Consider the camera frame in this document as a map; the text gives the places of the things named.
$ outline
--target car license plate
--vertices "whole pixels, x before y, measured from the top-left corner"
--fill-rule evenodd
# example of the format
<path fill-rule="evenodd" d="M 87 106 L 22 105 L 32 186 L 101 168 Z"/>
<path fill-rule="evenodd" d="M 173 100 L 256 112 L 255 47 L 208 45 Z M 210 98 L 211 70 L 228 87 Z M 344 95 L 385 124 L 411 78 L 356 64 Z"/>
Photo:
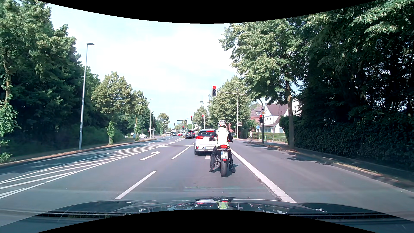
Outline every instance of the car license plate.
<path fill-rule="evenodd" d="M 225 158 L 225 159 L 227 159 L 228 157 L 227 157 L 227 151 L 222 151 L 221 152 L 221 158 L 223 159 L 223 158 Z"/>

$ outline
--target white helmet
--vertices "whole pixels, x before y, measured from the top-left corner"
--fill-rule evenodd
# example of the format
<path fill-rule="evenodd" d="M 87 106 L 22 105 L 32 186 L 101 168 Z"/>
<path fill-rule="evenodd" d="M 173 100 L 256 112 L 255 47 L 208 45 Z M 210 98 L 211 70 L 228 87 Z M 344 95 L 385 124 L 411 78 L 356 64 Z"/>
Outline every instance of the white helmet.
<path fill-rule="evenodd" d="M 217 124 L 219 127 L 226 127 L 226 122 L 223 120 L 220 120 L 219 123 Z"/>

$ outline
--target turn arrow road marking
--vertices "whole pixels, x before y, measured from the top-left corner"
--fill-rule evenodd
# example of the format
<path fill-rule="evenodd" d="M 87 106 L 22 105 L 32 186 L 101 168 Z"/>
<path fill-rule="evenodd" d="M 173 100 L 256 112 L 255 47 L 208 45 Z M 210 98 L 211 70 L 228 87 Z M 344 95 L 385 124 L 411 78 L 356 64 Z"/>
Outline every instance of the turn arrow road marking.
<path fill-rule="evenodd" d="M 142 159 L 140 159 L 140 160 L 146 160 L 146 159 L 148 159 L 148 158 L 151 158 L 151 157 L 152 157 L 152 156 L 154 156 L 154 155 L 158 155 L 159 153 L 161 153 L 161 152 L 159 152 L 159 151 L 151 152 L 151 155 L 150 155 L 150 156 L 145 157 L 145 158 L 142 158 Z"/>

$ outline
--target window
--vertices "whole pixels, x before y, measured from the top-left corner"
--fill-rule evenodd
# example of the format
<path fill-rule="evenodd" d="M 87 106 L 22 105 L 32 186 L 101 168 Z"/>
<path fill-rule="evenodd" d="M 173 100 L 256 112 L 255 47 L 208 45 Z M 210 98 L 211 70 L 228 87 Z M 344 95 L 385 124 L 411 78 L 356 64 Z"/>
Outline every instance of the window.
<path fill-rule="evenodd" d="M 199 133 L 198 133 L 198 136 L 210 137 L 210 135 L 212 135 L 213 133 L 214 133 L 214 131 L 213 131 L 213 132 L 206 132 L 206 131 L 203 131 L 203 132 L 199 132 Z"/>

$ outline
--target motorcyclist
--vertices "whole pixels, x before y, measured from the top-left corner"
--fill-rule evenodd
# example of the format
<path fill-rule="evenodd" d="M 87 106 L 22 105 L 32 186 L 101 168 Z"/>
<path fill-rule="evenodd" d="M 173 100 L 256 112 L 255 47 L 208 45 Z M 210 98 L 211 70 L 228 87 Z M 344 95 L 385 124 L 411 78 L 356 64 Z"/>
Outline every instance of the motorcyclist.
<path fill-rule="evenodd" d="M 230 131 L 226 129 L 226 122 L 220 120 L 217 125 L 218 128 L 214 130 L 214 133 L 210 136 L 210 141 L 213 141 L 214 138 L 216 138 L 216 146 L 214 147 L 213 152 L 211 153 L 209 172 L 214 171 L 214 162 L 216 161 L 217 147 L 221 145 L 227 145 L 228 147 L 230 147 L 228 142 L 233 142 L 233 136 L 231 135 Z M 236 169 L 234 168 L 233 164 L 233 156 L 231 151 L 229 151 L 229 158 L 231 160 L 231 162 L 229 163 L 229 169 L 232 172 L 236 172 Z"/>

